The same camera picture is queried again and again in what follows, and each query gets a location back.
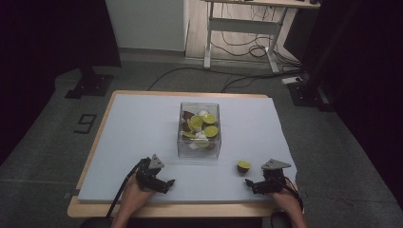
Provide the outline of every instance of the transparent box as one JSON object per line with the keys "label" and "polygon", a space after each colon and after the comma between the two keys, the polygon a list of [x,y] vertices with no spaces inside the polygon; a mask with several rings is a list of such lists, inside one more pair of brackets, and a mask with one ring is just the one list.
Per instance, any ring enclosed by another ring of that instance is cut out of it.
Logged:
{"label": "transparent box", "polygon": [[217,159],[221,149],[218,104],[181,103],[178,156]]}

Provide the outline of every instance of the power strip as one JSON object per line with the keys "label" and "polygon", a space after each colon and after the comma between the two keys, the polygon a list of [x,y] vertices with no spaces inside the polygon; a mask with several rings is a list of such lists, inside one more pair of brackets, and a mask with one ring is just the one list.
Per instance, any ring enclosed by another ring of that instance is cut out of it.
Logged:
{"label": "power strip", "polygon": [[291,83],[300,83],[302,82],[302,79],[300,77],[292,77],[292,78],[286,78],[281,80],[283,85],[291,84]]}

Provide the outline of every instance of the black curtain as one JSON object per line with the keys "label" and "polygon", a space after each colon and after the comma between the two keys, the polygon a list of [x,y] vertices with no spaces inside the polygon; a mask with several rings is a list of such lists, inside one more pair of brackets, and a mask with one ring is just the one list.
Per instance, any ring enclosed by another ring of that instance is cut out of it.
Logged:
{"label": "black curtain", "polygon": [[0,163],[24,137],[58,75],[120,67],[105,0],[0,1]]}
{"label": "black curtain", "polygon": [[402,11],[401,1],[325,1],[303,62],[331,86],[337,114],[403,208]]}

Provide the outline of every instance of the human hand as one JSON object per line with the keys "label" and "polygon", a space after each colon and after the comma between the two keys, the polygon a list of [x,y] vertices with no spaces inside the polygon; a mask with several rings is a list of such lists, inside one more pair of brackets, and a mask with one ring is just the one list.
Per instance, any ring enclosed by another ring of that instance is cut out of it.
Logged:
{"label": "human hand", "polygon": [[[291,182],[288,180],[287,186],[293,188]],[[306,219],[299,206],[299,202],[287,189],[283,188],[279,192],[266,193],[265,195],[273,198],[278,207],[288,215],[294,228],[308,227]]]}
{"label": "human hand", "polygon": [[119,211],[114,217],[111,227],[126,227],[131,215],[142,208],[154,194],[154,191],[143,191],[140,188],[136,180],[136,174],[131,176],[125,185]]}

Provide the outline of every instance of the white tabletop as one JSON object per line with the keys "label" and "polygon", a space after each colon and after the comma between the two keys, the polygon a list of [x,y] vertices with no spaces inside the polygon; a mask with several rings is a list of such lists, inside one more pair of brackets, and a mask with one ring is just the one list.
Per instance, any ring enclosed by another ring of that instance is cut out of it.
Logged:
{"label": "white tabletop", "polygon": [[[222,145],[218,159],[178,157],[177,131],[181,102],[220,105]],[[134,165],[153,154],[165,168],[162,181],[175,179],[158,202],[239,202],[267,200],[254,195],[244,179],[263,181],[261,165],[270,159],[292,165],[284,174],[295,182],[294,161],[270,98],[225,98],[117,94],[86,173],[79,200],[112,201]],[[252,168],[237,172],[237,160]]]}

